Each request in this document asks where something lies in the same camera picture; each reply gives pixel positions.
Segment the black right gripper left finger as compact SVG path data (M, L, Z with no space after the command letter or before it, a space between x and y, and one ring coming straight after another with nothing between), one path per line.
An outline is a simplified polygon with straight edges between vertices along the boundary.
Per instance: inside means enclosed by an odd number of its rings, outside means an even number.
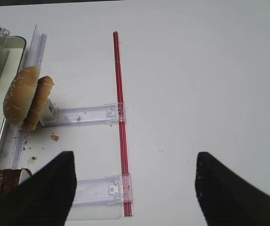
M0 196L0 226L63 226L75 191L74 154L64 151Z

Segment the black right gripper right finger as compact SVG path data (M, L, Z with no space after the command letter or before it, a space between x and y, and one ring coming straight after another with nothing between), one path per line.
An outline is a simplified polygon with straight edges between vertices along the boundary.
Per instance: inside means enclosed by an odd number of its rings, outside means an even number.
M270 226L270 196L208 152L197 155L195 191L209 226Z

